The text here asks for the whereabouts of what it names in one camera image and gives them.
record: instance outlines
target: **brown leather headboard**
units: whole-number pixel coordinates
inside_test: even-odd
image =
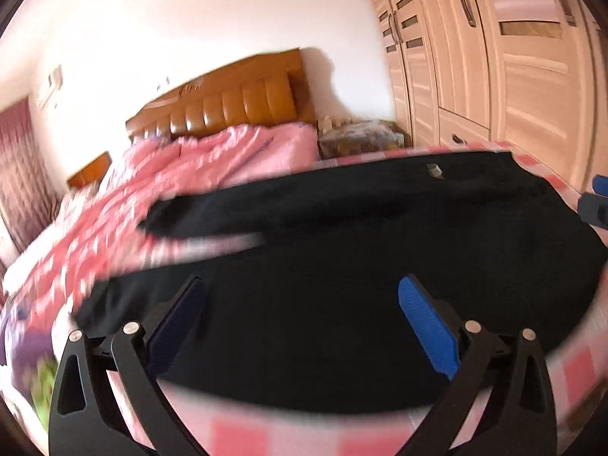
[[[300,50],[256,54],[163,94],[127,121],[131,139],[211,135],[242,123],[314,123]]]

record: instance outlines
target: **maroon curtain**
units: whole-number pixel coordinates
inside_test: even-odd
[[[22,100],[0,113],[0,216],[19,252],[51,223],[58,198]]]

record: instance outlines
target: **bed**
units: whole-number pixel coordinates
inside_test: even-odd
[[[5,356],[13,383],[48,355],[59,357],[74,327],[70,313],[96,279],[164,264],[202,260],[258,244],[255,235],[172,242],[136,230],[157,198],[200,193],[310,169],[367,163],[448,150],[510,150],[526,170],[548,180],[575,207],[578,193],[546,166],[508,142],[454,149],[409,148],[318,161],[314,108],[299,50],[247,58],[194,79],[148,103],[127,121],[135,145],[112,165],[100,193],[63,215],[37,243],[36,264],[3,312]],[[263,125],[273,128],[244,126]],[[608,243],[608,232],[601,232]],[[585,320],[548,358],[557,417],[565,421],[606,374],[608,273]],[[53,330],[51,345],[50,331]],[[136,440],[149,444],[114,378],[121,410]],[[317,416],[278,412],[193,395],[167,383],[166,397],[192,434],[214,455],[391,455],[428,408],[378,416]],[[475,404],[457,442],[471,436],[486,398]],[[563,442],[568,435],[564,434]]]

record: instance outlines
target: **wardrobe door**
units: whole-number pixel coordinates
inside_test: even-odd
[[[407,135],[412,137],[412,122],[410,117],[410,102],[407,82],[405,79],[405,65],[399,45],[398,36],[394,27],[394,15],[389,0],[372,0],[378,17],[382,45],[386,51],[388,69],[393,85],[394,109],[397,124]]]
[[[390,0],[405,60],[414,145],[439,144],[439,105],[433,56],[420,0]]]
[[[594,69],[580,0],[489,0],[499,29],[504,138],[582,189]]]
[[[440,108],[489,129],[488,57],[477,1],[421,0],[421,5],[431,38]]]

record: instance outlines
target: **blue gripper pad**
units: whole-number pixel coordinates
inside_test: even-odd
[[[596,175],[592,182],[592,187],[594,187],[594,192],[597,195],[608,197],[608,176]]]
[[[399,282],[397,294],[401,310],[412,326],[431,365],[437,372],[446,374],[452,380],[460,365],[458,343],[432,306],[431,298],[409,277]]]
[[[169,370],[196,318],[203,313],[206,300],[207,290],[197,277],[189,279],[177,293],[177,300],[146,343],[147,371],[152,377]]]

